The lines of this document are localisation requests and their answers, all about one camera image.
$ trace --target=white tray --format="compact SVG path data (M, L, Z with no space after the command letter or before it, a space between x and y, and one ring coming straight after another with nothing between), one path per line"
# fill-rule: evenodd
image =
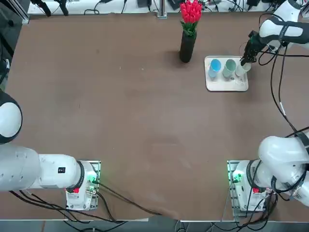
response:
M217 76L212 80L208 76L208 70L210 63L213 59L218 59L221 62L221 69L218 72ZM231 80L226 80L223 75L222 71L224 65L228 59L233 59L237 65L240 64L240 57L237 56L207 56L205 57L204 64L205 64L205 79L206 79L206 87L209 91L237 91L237 92L244 92L247 91L249 88L247 73L243 76L236 76L235 72L233 72L231 76Z

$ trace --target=vase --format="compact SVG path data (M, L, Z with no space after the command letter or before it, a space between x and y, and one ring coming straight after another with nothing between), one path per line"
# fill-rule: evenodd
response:
M194 36L188 36L183 31L182 44L180 47L179 57L184 63L188 63L192 57L193 48L195 44L195 39L197 38L197 33Z

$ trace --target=cup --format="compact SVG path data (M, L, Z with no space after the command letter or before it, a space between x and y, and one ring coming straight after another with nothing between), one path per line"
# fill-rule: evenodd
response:
M236 62L233 59L228 59L224 65L222 75L229 80L235 69L236 69Z
M213 80L217 76L220 69L221 62L218 59L213 59L208 70L209 77Z
M236 68L235 74L237 76L242 76L244 75L247 71L251 69L251 64L250 63L245 63L244 66L239 64Z

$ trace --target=table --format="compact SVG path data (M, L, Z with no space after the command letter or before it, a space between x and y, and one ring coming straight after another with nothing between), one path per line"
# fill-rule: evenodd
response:
M187 64L178 58L182 28L176 14L167 20L143 14L32 19L21 30L7 88L24 114L14 143L39 153L101 160L105 184L168 217L221 220L226 161L255 159L263 138L291 132L271 98L270 65L253 65L245 93L205 87L204 57L238 55L250 31L258 29L258 16L202 17ZM295 47L288 53L307 51ZM307 62L286 59L281 89L298 129L308 125ZM278 58L275 83L280 63ZM65 204L61 190L36 192ZM149 217L106 197L116 218ZM0 218L61 218L8 193L1 199ZM99 207L93 213L107 217L102 203ZM271 220L307 222L308 212L297 201L279 201ZM233 220L230 201L223 219Z

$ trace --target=white cup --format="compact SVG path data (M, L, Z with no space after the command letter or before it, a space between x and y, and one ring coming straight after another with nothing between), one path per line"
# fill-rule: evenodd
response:
M244 75L247 71L251 69L251 63L245 63L244 66L239 64L235 70L235 74L237 76L242 76Z

